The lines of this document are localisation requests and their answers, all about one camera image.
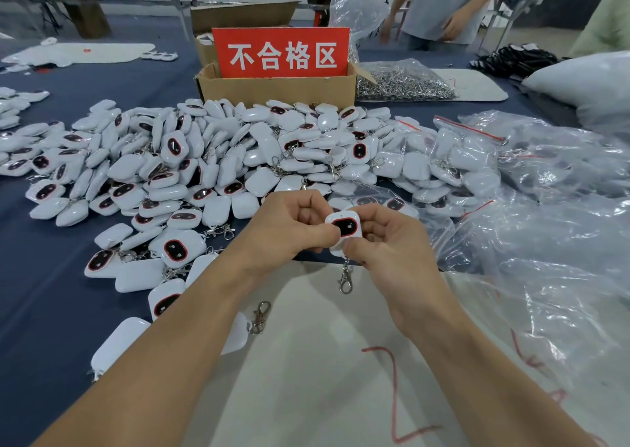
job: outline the person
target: person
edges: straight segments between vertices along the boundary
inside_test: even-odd
[[[464,53],[474,41],[490,0],[412,0],[402,31],[411,51]],[[381,28],[381,42],[389,42],[396,14],[406,0],[394,0]]]
[[[630,0],[601,0],[569,57],[630,51]]]
[[[460,307],[418,220],[352,208],[363,238],[343,251],[368,271],[398,330],[429,364],[475,447],[596,447]],[[178,446],[241,301],[300,251],[340,239],[318,191],[272,193],[246,228],[34,447]]]

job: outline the right hand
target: right hand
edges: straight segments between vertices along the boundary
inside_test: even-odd
[[[457,304],[421,222],[378,203],[351,210],[361,219],[364,238],[348,238],[343,252],[370,272],[400,332],[409,337],[428,314]]]
[[[394,18],[391,14],[386,17],[385,21],[383,21],[383,25],[381,26],[381,44],[389,43],[389,35],[392,32],[392,27],[394,25]]]

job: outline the navy blue tablecloth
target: navy blue tablecloth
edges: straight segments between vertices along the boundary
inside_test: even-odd
[[[178,51],[170,63],[137,60],[121,64],[85,64],[48,73],[0,75],[0,85],[18,91],[45,89],[51,96],[23,112],[23,123],[62,120],[68,126],[88,108],[113,99],[124,109],[174,106],[197,97],[193,77],[197,54],[185,41],[164,40],[162,51]],[[362,51],[362,61],[415,57],[428,67],[466,67],[470,56],[397,51]],[[432,102],[388,105],[393,115],[411,116],[431,126],[435,114],[455,119],[488,109],[538,115],[509,82],[498,81],[510,98],[498,103]],[[0,444],[31,443],[91,384],[90,359],[114,328],[129,316],[150,320],[148,292],[120,294],[111,279],[88,279],[83,268],[98,247],[93,240],[121,221],[91,214],[82,223],[57,228],[52,220],[32,220],[33,203],[24,197],[28,182],[0,177]],[[233,224],[242,228],[244,221]],[[212,242],[220,247],[225,241]],[[301,259],[338,261],[328,255]]]

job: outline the metal clasp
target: metal clasp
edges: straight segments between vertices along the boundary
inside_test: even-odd
[[[348,267],[348,263],[350,263],[350,260],[346,258],[343,262],[342,277],[339,279],[339,291],[341,291],[344,295],[352,293],[352,278],[350,277],[352,272]]]
[[[252,323],[249,329],[250,334],[260,334],[264,331],[264,323],[266,322],[267,315],[272,309],[272,304],[269,301],[262,301],[256,311],[254,311],[254,323]]]

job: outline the red sign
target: red sign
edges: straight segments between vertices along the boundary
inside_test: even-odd
[[[224,78],[331,77],[348,71],[350,28],[212,29]]]

